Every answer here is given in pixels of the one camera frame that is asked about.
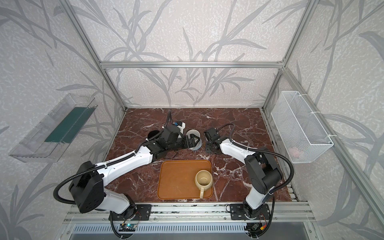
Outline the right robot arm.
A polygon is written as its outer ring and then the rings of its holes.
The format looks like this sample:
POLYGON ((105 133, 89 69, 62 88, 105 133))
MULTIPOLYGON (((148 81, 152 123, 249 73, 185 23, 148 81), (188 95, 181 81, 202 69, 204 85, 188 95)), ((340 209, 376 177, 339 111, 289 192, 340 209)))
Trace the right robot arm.
POLYGON ((285 156, 268 151, 268 149, 252 148, 236 142, 232 138, 235 125, 232 126, 228 137, 220 136, 221 128, 210 128, 204 132, 206 138, 206 152, 216 155, 224 154, 245 164, 252 188, 244 200, 245 210, 252 214, 259 210, 275 192, 287 186, 294 177, 295 169, 293 163, 285 156), (288 178, 283 180, 283 172, 275 158, 286 162, 290 169, 288 178))

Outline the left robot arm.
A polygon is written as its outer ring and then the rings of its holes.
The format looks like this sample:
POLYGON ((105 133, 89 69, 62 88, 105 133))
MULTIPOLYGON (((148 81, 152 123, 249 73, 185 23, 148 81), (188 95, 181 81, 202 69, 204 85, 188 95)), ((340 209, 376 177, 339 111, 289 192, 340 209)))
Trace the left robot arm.
POLYGON ((149 132, 136 150, 98 164, 83 163, 75 175, 56 186, 54 199, 77 205, 81 213, 109 211, 126 219, 132 218, 138 211, 132 198, 107 189, 107 185, 132 170, 165 157, 168 152, 199 149, 201 134, 197 130, 185 133, 185 127, 182 121, 174 122, 169 112, 162 128, 149 132))

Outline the black mug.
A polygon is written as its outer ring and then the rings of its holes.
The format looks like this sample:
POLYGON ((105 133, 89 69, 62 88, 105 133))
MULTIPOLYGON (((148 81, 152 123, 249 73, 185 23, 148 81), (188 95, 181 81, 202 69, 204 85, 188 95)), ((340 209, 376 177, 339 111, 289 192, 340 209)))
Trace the black mug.
POLYGON ((154 130, 148 133, 147 140, 151 141, 153 138, 156 138, 159 135, 160 131, 159 130, 154 130))

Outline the white speckled mug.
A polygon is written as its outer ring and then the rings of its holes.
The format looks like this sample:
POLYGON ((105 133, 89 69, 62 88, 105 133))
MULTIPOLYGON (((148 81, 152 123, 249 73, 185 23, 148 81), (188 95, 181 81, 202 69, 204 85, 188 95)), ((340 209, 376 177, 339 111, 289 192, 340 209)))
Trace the white speckled mug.
POLYGON ((189 131, 187 132, 187 136, 189 136, 190 134, 195 134, 196 136, 198 136, 198 137, 201 138, 201 134, 200 134, 200 132, 197 131, 197 130, 189 130, 189 131))

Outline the beige mug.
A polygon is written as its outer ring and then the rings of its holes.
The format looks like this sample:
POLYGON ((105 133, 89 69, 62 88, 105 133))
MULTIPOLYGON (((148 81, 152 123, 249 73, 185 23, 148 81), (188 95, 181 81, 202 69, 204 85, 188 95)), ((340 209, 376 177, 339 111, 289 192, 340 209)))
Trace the beige mug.
POLYGON ((201 170, 195 175, 195 184, 199 189, 199 198, 204 198, 204 193, 213 185, 212 174, 207 170, 201 170))

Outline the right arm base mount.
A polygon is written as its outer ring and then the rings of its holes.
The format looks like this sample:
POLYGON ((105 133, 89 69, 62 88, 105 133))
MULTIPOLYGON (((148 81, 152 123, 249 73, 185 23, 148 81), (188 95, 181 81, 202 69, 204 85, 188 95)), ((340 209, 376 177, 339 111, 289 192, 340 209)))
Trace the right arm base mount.
POLYGON ((268 204, 263 204, 257 209, 252 209, 248 204, 230 204, 229 213, 231 220, 269 220, 271 210, 268 204))

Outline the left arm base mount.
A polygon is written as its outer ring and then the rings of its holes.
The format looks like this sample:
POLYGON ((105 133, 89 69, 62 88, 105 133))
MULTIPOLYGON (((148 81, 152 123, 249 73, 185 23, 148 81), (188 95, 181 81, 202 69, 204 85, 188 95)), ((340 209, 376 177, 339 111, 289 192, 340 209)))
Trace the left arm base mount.
POLYGON ((148 221, 151 215, 152 205, 134 204, 129 206, 122 214, 112 212, 109 220, 112 221, 148 221))

